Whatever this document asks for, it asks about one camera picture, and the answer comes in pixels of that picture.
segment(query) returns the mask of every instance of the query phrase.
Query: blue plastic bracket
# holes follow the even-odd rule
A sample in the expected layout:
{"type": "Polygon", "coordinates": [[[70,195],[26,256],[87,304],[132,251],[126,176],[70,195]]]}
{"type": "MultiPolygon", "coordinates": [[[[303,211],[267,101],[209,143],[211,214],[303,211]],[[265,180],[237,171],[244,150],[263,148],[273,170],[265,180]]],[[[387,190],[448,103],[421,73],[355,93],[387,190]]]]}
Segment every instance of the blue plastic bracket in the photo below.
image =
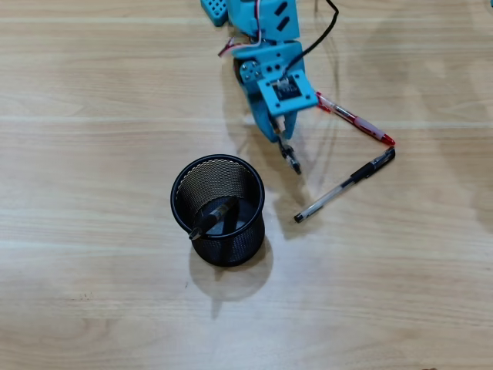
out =
{"type": "Polygon", "coordinates": [[[226,0],[200,0],[200,4],[216,27],[228,20],[226,0]]]}

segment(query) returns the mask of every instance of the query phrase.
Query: pen tip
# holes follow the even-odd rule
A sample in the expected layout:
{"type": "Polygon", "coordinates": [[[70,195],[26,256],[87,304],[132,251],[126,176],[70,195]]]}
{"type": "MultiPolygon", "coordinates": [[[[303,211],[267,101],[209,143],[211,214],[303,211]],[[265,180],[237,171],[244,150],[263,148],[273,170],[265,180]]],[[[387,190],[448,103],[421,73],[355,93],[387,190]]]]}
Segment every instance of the pen tip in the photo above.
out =
{"type": "Polygon", "coordinates": [[[198,227],[196,227],[195,229],[192,230],[192,232],[189,234],[188,238],[191,240],[191,241],[194,241],[198,238],[201,237],[200,235],[200,229],[198,227]]]}
{"type": "Polygon", "coordinates": [[[387,134],[385,134],[383,137],[382,137],[382,140],[381,140],[382,143],[388,145],[388,146],[394,146],[395,145],[395,141],[394,139],[392,139],[390,136],[388,136],[387,134]]]}
{"type": "Polygon", "coordinates": [[[297,222],[297,223],[301,223],[301,221],[303,221],[303,216],[301,216],[301,214],[297,214],[295,217],[294,217],[294,220],[297,222]]]}

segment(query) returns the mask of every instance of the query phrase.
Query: red pen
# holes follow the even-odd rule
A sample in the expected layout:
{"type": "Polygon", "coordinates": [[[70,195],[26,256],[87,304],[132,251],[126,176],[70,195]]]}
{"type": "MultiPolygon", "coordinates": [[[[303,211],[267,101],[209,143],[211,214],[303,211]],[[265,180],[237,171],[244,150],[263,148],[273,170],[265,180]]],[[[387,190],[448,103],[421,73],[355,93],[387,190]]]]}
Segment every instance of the red pen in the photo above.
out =
{"type": "Polygon", "coordinates": [[[384,131],[373,126],[368,121],[358,116],[355,116],[353,113],[345,110],[342,106],[338,106],[336,103],[331,102],[320,92],[317,92],[317,98],[318,98],[318,106],[321,109],[329,113],[334,112],[340,118],[348,121],[351,125],[357,127],[367,135],[374,137],[378,141],[387,144],[388,146],[395,145],[395,141],[390,136],[388,136],[384,131]]]}

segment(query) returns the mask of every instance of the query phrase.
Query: metal mesh cup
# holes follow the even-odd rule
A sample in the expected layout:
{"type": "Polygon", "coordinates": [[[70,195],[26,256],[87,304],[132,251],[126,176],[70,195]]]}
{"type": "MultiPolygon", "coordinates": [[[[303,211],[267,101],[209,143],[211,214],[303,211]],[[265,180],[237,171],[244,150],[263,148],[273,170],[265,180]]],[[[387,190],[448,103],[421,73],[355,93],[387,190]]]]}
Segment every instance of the metal mesh cup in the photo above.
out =
{"type": "Polygon", "coordinates": [[[235,156],[205,156],[181,172],[171,191],[173,216],[188,234],[198,220],[229,197],[238,197],[238,204],[215,227],[192,241],[202,259],[222,267],[248,261],[262,245],[265,190],[259,174],[235,156]]]}

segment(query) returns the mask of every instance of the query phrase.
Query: black cable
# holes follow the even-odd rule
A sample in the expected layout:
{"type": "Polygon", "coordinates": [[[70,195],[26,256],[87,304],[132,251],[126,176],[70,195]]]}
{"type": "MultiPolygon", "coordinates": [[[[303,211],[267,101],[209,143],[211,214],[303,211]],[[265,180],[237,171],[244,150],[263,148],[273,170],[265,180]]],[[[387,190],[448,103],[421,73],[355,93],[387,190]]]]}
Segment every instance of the black cable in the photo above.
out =
{"type": "Polygon", "coordinates": [[[315,49],[330,33],[330,31],[332,31],[332,29],[334,28],[334,26],[336,25],[336,22],[337,22],[337,16],[339,15],[339,9],[337,8],[337,6],[331,1],[331,0],[326,0],[327,3],[330,5],[330,7],[334,10],[334,16],[332,17],[332,22],[330,22],[329,26],[327,27],[327,29],[324,31],[324,33],[317,39],[317,41],[315,41],[313,44],[311,44],[308,48],[306,48],[305,50],[303,50],[300,54],[298,54],[297,56],[295,56],[293,58],[293,60],[291,60],[290,64],[287,65],[286,69],[284,70],[284,76],[287,74],[287,71],[289,71],[289,69],[294,66],[296,63],[298,63],[302,58],[304,58],[304,56],[306,54],[308,54],[309,52],[311,52],[313,49],[315,49]]]}

